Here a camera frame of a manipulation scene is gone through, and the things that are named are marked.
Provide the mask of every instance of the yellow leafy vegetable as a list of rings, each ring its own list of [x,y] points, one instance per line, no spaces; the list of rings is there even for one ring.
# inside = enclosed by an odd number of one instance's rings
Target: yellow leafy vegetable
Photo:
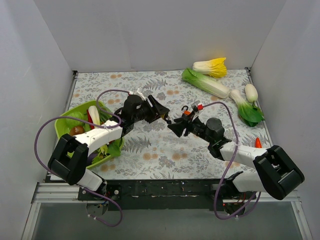
[[[192,69],[198,73],[209,75],[214,78],[222,78],[227,75],[225,57],[212,59],[209,61],[196,61]]]

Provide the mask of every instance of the metal frame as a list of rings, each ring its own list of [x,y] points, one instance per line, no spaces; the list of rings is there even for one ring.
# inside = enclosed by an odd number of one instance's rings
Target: metal frame
[[[250,67],[245,68],[249,81],[250,83],[253,84],[253,80],[250,75]],[[66,105],[65,105],[65,110],[68,110],[70,106],[70,102],[72,99],[72,95],[75,89],[76,81],[78,78],[78,72],[74,71],[73,72],[73,80],[72,84],[70,87],[69,95],[67,97]],[[273,145],[268,127],[266,122],[263,122],[264,127],[266,129],[266,133],[270,142],[270,145]],[[51,178],[51,174],[49,173],[47,175],[47,179]],[[36,227],[36,222],[38,219],[38,215],[40,212],[40,207],[41,203],[97,203],[101,201],[81,201],[78,200],[78,194],[80,187],[79,186],[70,186],[67,183],[38,183],[37,188],[34,193],[32,205],[30,208],[29,216],[24,228],[24,232],[22,235],[22,240],[30,240],[32,239],[35,227]],[[224,203],[230,203],[233,202],[234,200],[223,200]],[[274,199],[271,197],[268,193],[262,193],[259,202],[279,202],[279,200]],[[302,203],[300,200],[300,197],[298,195],[297,190],[294,190],[291,192],[286,198],[284,198],[280,202],[291,202],[292,209],[294,211],[294,215],[299,227],[299,230],[301,232],[302,238],[304,240],[312,240],[312,235],[308,226],[308,223],[306,221],[306,217],[304,215],[303,209],[302,209]]]

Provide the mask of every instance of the floral tablecloth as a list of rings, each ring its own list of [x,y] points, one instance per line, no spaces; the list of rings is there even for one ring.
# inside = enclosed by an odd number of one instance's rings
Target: floral tablecloth
[[[143,94],[152,94],[162,105],[170,109],[170,117],[181,116],[181,108],[199,100],[203,104],[222,101],[230,108],[239,140],[243,145],[254,146],[257,137],[263,147],[270,147],[268,135],[261,122],[256,127],[246,126],[238,117],[238,109],[231,98],[218,99],[191,84],[182,81],[182,70],[138,72],[92,72],[79,73],[70,108],[94,100],[107,89],[134,91],[143,88]],[[218,80],[231,89],[238,89],[245,97],[245,85],[249,83],[246,70],[228,70],[227,76]],[[112,111],[123,106],[127,94],[106,93],[101,100]],[[199,118],[204,123],[210,117],[221,119],[225,137],[234,140],[234,133],[226,109],[222,105],[207,107]],[[92,168],[105,179],[199,179],[220,178],[228,164],[213,158],[208,143],[190,134],[178,138],[159,119],[148,124],[145,121],[134,125],[134,130],[125,136],[121,156]],[[233,163],[227,176],[237,171],[253,169]]]

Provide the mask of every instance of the gray floor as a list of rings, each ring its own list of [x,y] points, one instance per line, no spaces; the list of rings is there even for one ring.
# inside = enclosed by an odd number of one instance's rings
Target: gray floor
[[[118,212],[107,212],[115,222]],[[248,216],[219,220],[206,209],[126,210],[120,226],[110,228],[86,214],[84,203],[43,203],[34,240],[300,240],[290,202],[261,202]]]

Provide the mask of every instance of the green basket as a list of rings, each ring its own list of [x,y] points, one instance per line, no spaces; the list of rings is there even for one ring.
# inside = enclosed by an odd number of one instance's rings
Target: green basket
[[[105,107],[105,105],[104,105],[101,101],[99,101],[99,105],[100,105],[101,107]],[[81,112],[81,113],[85,114],[85,115],[84,115],[84,116],[85,116],[85,120],[88,121],[87,109],[88,109],[90,106],[96,106],[96,100],[87,101],[87,102],[85,102],[85,103],[83,103],[83,104],[81,104],[81,105],[79,105],[79,106],[76,106],[76,107],[70,109],[69,111],[66,111],[66,112],[65,112],[64,114],[62,114],[61,116],[68,116],[68,115],[70,115],[70,114],[73,113],[73,112]],[[58,139],[59,139],[62,135],[68,134],[68,133],[70,132],[70,130],[71,130],[71,128],[67,126],[67,124],[66,124],[66,119],[65,119],[65,118],[57,119],[57,120],[55,121],[55,123],[54,123],[54,128],[55,128],[55,132],[56,132],[56,135],[57,135]],[[123,138],[122,138],[122,143],[121,143],[121,146],[120,146],[120,150],[122,149],[122,147],[124,146],[124,144],[125,144],[125,138],[123,137]],[[98,161],[98,162],[96,162],[96,163],[94,163],[94,164],[91,164],[91,165],[87,166],[86,168],[87,168],[87,169],[90,169],[90,168],[93,168],[93,167],[97,167],[97,166],[103,164],[104,162],[112,159],[113,157],[114,157],[114,156],[110,154],[110,155],[106,156],[105,158],[101,159],[100,161]]]

